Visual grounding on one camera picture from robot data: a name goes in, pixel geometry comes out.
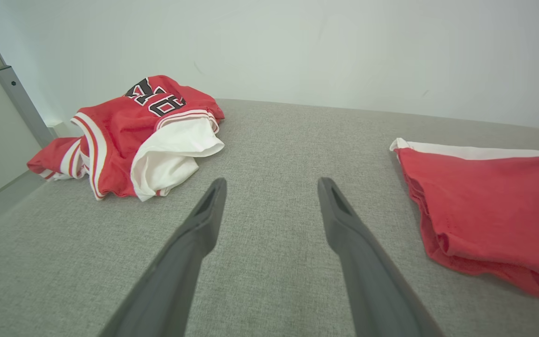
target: red fabric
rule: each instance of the red fabric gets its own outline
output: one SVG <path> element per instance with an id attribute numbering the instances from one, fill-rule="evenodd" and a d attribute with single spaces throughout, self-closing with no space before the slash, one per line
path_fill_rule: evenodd
<path id="1" fill-rule="evenodd" d="M 78 137 L 57 138 L 54 139 L 47 147 L 39 151 L 26 166 L 30 171 L 33 171 L 37 175 L 42 175 L 45 179 L 52 179 L 53 173 L 64 173 L 76 176 L 76 172 L 73 171 L 75 164 L 74 159 L 77 158 L 75 153 L 69 154 L 68 151 L 78 141 Z M 62 161 L 64 156 L 69 155 L 66 167 L 62 168 Z"/>
<path id="2" fill-rule="evenodd" d="M 143 79 L 122 97 L 80 109 L 72 118 L 85 134 L 77 154 L 90 174 L 96 198 L 109 192 L 135 196 L 130 170 L 141 144 L 169 122 L 197 117 L 207 117 L 217 132 L 224 114 L 211 96 L 163 75 Z M 39 167 L 44 167 L 59 172 L 62 142 L 56 139 L 36 154 L 28 162 L 30 170 L 42 173 Z"/>
<path id="3" fill-rule="evenodd" d="M 464 160 L 396 149 L 428 256 L 539 297 L 539 157 Z"/>

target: white wall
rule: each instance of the white wall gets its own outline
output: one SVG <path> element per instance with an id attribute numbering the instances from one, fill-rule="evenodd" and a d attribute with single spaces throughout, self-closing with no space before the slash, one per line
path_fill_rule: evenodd
<path id="1" fill-rule="evenodd" d="M 0 51 L 45 119 L 166 74 L 216 98 L 539 127 L 539 0 L 0 0 Z"/>

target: folded red shorts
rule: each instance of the folded red shorts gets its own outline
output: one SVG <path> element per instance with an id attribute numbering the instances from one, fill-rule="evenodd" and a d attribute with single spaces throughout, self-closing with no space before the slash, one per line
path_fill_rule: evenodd
<path id="1" fill-rule="evenodd" d="M 392 143 L 430 258 L 539 297 L 539 151 Z"/>

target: white stripe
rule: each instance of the white stripe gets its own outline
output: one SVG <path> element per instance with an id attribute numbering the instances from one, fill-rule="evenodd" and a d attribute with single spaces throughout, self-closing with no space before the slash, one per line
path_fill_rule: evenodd
<path id="1" fill-rule="evenodd" d="M 84 113 L 81 113 L 80 111 L 76 113 L 75 117 L 81 118 L 86 124 L 82 125 L 82 123 L 75 118 L 72 118 L 71 120 L 73 123 L 75 123 L 82 129 L 84 135 L 87 138 L 88 153 L 90 155 L 90 159 L 92 160 L 92 165 L 90 166 L 90 174 L 92 178 L 90 179 L 91 187 L 93 188 L 95 197 L 98 200 L 101 200 L 104 195 L 101 194 L 101 192 L 99 191 L 99 177 L 101 176 L 101 171 L 103 170 L 103 166 L 105 165 L 105 157 L 107 156 L 107 144 L 105 143 L 105 137 L 103 136 L 101 130 L 99 130 L 97 124 L 92 119 L 90 119 L 90 117 L 84 115 Z M 88 128 L 90 128 L 95 139 L 91 139 L 90 132 L 88 132 L 87 126 Z M 96 158 L 93 156 L 95 153 L 95 144 L 97 145 Z"/>
<path id="2" fill-rule="evenodd" d="M 70 177 L 69 175 L 66 175 L 64 173 L 55 173 L 53 175 L 53 180 L 55 181 L 64 181 L 64 180 L 68 180 L 68 179 L 72 179 L 72 177 Z"/>
<path id="3" fill-rule="evenodd" d="M 214 115 L 212 113 L 210 113 L 209 111 L 204 110 L 204 109 L 188 110 L 188 111 L 184 111 L 184 112 L 181 112 L 181 113 L 175 113 L 173 115 L 163 117 L 157 123 L 156 130 L 159 130 L 164 125 L 166 125 L 169 122 L 169 120 L 177 120 L 178 121 L 178 120 L 181 120 L 181 119 L 190 118 L 189 115 L 199 114 L 199 113 L 205 114 L 205 115 L 207 115 L 207 117 L 209 117 L 209 120 L 211 122 L 211 127 L 213 128 L 214 133 L 218 133 L 219 126 L 218 126 L 218 122 L 216 121 L 216 118 L 214 117 Z M 200 115 L 199 116 L 195 115 L 193 117 L 194 118 L 199 118 L 201 116 Z"/>
<path id="4" fill-rule="evenodd" d="M 80 139 L 77 139 L 75 143 L 72 144 L 72 146 L 66 151 L 66 154 L 64 155 L 64 158 L 62 159 L 61 164 L 59 165 L 59 171 L 60 173 L 64 173 L 67 176 L 73 176 L 72 170 L 73 168 L 70 167 L 70 160 L 72 158 L 72 154 L 74 150 L 79 146 Z"/>
<path id="5" fill-rule="evenodd" d="M 45 170 L 43 170 L 43 172 L 39 173 L 39 175 L 40 175 L 41 177 L 43 177 L 43 178 L 47 178 L 47 177 L 48 177 L 50 174 L 52 174 L 52 173 L 53 173 L 53 171 L 45 169 Z"/>
<path id="6" fill-rule="evenodd" d="M 539 150 L 493 149 L 487 147 L 453 147 L 430 143 L 416 143 L 402 138 L 394 140 L 390 151 L 395 149 L 413 149 L 425 154 L 455 156 L 465 160 L 491 160 L 503 158 L 532 158 L 539 157 Z"/>
<path id="7" fill-rule="evenodd" d="M 73 177 L 76 179 L 81 179 L 84 176 L 84 169 L 83 169 L 83 161 L 82 156 L 80 155 L 80 149 L 76 151 L 76 154 L 74 155 L 74 162 L 73 162 Z"/>

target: clothing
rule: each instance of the clothing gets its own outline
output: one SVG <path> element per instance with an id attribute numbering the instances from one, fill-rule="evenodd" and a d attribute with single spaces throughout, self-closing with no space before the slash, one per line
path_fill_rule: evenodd
<path id="1" fill-rule="evenodd" d="M 492 273 L 539 297 L 539 151 L 449 147 L 396 139 L 427 254 Z"/>
<path id="2" fill-rule="evenodd" d="M 122 97 L 80 109 L 71 121 L 84 136 L 54 141 L 28 167 L 41 175 L 58 173 L 50 179 L 88 173 L 97 200 L 109 192 L 143 201 L 166 196 L 197 170 L 193 157 L 223 148 L 215 136 L 223 118 L 211 96 L 167 76 L 148 77 Z M 81 165 L 81 173 L 66 169 L 69 152 L 79 156 L 72 165 Z"/>

